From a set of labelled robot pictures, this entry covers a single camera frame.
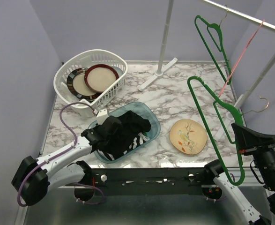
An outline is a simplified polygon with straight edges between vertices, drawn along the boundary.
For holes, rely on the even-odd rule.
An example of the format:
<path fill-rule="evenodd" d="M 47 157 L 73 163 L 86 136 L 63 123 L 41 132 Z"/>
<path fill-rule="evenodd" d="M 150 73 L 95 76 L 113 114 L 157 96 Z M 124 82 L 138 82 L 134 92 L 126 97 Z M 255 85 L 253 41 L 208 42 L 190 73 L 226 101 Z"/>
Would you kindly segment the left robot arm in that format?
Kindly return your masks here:
<path fill-rule="evenodd" d="M 37 159 L 24 158 L 12 179 L 18 204 L 32 206 L 48 191 L 64 185 L 93 188 L 92 169 L 79 159 L 106 146 L 121 127 L 119 119 L 109 116 L 103 124 L 84 130 L 73 142 L 54 153 Z"/>

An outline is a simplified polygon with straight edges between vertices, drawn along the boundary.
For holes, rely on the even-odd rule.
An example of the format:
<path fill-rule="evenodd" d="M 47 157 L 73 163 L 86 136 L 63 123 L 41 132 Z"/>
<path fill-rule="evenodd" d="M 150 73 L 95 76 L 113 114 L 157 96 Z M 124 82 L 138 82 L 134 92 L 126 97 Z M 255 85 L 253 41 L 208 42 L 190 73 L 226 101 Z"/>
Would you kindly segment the green hanger with striped top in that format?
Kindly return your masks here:
<path fill-rule="evenodd" d="M 218 72 L 220 73 L 223 81 L 227 82 L 228 76 L 221 70 L 221 68 L 216 60 L 216 57 L 212 51 L 212 48 L 209 46 L 209 42 L 206 40 L 203 32 L 201 31 L 201 28 L 199 26 L 200 23 L 205 25 L 206 32 L 207 32 L 208 36 L 210 37 L 211 42 L 213 43 L 215 49 L 222 56 L 224 66 L 228 69 L 228 72 L 230 73 L 231 67 L 229 65 L 229 58 L 227 57 L 227 53 L 226 53 L 226 50 L 223 45 L 223 32 L 222 32 L 221 26 L 220 26 L 222 21 L 220 23 L 210 23 L 203 16 L 197 15 L 194 19 L 194 25 L 195 25 L 195 28 L 196 28 L 204 46 L 206 47 L 208 54 L 211 57 L 211 60 L 214 62 Z"/>

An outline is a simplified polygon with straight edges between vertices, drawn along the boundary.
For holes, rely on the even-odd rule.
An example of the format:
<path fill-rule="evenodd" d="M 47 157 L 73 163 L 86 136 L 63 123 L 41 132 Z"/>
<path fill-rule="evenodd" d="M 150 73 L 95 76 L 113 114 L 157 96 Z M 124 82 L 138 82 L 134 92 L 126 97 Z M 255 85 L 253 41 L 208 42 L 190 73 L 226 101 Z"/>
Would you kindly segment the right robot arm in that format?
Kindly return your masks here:
<path fill-rule="evenodd" d="M 259 174 L 254 174 L 257 185 L 253 181 L 245 185 L 241 180 L 231 181 L 231 175 L 220 160 L 204 166 L 203 179 L 222 190 L 243 225 L 270 225 L 272 216 L 275 217 L 275 135 L 259 133 L 237 123 L 231 126 L 238 153 L 253 157 L 259 171 Z M 269 203 L 272 216 L 263 216 L 259 211 L 261 207 L 255 208 L 260 198 Z"/>

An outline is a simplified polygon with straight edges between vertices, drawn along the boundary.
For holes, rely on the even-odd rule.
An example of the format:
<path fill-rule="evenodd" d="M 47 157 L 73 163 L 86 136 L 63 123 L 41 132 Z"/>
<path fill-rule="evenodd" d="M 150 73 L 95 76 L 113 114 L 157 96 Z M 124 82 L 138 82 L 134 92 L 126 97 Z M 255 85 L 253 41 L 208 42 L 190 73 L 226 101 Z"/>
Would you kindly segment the green hanger with black top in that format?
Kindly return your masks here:
<path fill-rule="evenodd" d="M 202 109 L 196 94 L 193 90 L 192 87 L 192 80 L 197 80 L 203 88 L 210 94 L 210 96 L 213 98 L 213 101 L 210 102 L 211 106 L 205 106 L 204 109 Z M 210 142 L 215 150 L 215 153 L 217 155 L 217 158 L 221 164 L 222 169 L 224 170 L 226 177 L 228 178 L 229 182 L 234 185 L 234 186 L 239 186 L 241 185 L 244 180 L 245 180 L 245 171 L 243 169 L 243 160 L 242 160 L 242 155 L 239 153 L 239 150 L 236 150 L 236 155 L 237 155 L 237 160 L 238 160 L 238 167 L 240 171 L 240 178 L 237 181 L 234 181 L 233 178 L 231 177 L 228 168 L 226 164 L 224 163 L 224 160 L 222 158 L 222 155 L 218 149 L 217 141 L 212 135 L 213 131 L 216 131 L 216 125 L 217 125 L 217 120 L 219 120 L 219 124 L 221 125 L 221 128 L 224 130 L 225 135 L 227 136 L 227 141 L 226 143 L 230 145 L 234 145 L 235 148 L 238 148 L 238 144 L 236 141 L 232 140 L 229 131 L 227 130 L 223 117 L 221 116 L 218 106 L 221 106 L 223 109 L 226 110 L 231 116 L 233 116 L 233 122 L 237 123 L 238 125 L 244 125 L 244 114 L 240 112 L 239 109 L 234 107 L 233 105 L 230 105 L 224 101 L 222 101 L 219 97 L 216 96 L 216 94 L 209 88 L 208 85 L 204 83 L 204 81 L 198 77 L 198 76 L 191 76 L 187 79 L 187 86 L 190 90 L 190 93 L 193 97 L 193 100 L 195 102 L 195 105 L 197 107 L 197 110 L 199 112 L 199 115 L 202 119 L 203 125 L 207 131 L 207 134 L 209 136 Z"/>

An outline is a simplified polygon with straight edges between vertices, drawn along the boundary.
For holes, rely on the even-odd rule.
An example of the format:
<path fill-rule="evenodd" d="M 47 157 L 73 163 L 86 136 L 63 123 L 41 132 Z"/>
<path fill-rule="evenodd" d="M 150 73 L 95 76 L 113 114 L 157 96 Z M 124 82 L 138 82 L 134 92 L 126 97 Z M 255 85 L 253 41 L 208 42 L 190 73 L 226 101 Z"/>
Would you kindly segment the pink wire hanger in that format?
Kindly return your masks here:
<path fill-rule="evenodd" d="M 242 50 L 242 52 L 241 52 L 241 54 L 240 54 L 238 60 L 237 60 L 236 63 L 234 64 L 233 69 L 231 70 L 230 75 L 228 76 L 228 78 L 227 78 L 225 84 L 223 85 L 221 91 L 219 92 L 218 97 L 220 97 L 220 96 L 223 94 L 223 92 L 224 92 L 226 86 L 229 84 L 229 81 L 231 80 L 231 78 L 232 78 L 232 76 L 233 76 L 233 74 L 234 74 L 236 68 L 238 67 L 238 65 L 239 65 L 239 63 L 240 63 L 240 61 L 241 61 L 241 59 L 243 58 L 243 56 L 244 56 L 246 50 L 248 49 L 249 45 L 251 44 L 252 40 L 254 39 L 254 37 L 256 36 L 256 34 L 258 33 L 258 31 L 260 30 L 260 28 L 261 28 L 262 25 L 264 24 L 264 22 L 265 22 L 265 20 L 263 20 L 263 21 L 261 22 L 261 24 L 259 25 L 259 27 L 257 28 L 257 30 L 251 35 L 250 39 L 247 41 L 247 43 L 246 43 L 245 47 L 243 48 L 243 50 Z"/>

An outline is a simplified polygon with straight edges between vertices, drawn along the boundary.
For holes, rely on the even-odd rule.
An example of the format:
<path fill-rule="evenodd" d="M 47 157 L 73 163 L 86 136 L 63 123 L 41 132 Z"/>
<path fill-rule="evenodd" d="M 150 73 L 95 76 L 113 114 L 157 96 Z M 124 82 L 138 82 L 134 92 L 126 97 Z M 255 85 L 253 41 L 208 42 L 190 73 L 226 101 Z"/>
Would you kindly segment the black white striped tank top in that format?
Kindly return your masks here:
<path fill-rule="evenodd" d="M 149 141 L 150 138 L 147 137 L 146 133 L 140 132 L 132 141 L 131 144 L 126 144 L 125 147 L 121 147 L 121 149 L 113 150 L 112 154 L 108 152 L 103 152 L 100 150 L 97 150 L 97 153 L 102 156 L 107 161 L 114 161 L 118 158 L 121 158 L 122 156 L 125 156 L 126 154 L 130 153 L 137 147 L 142 146 L 144 143 Z"/>

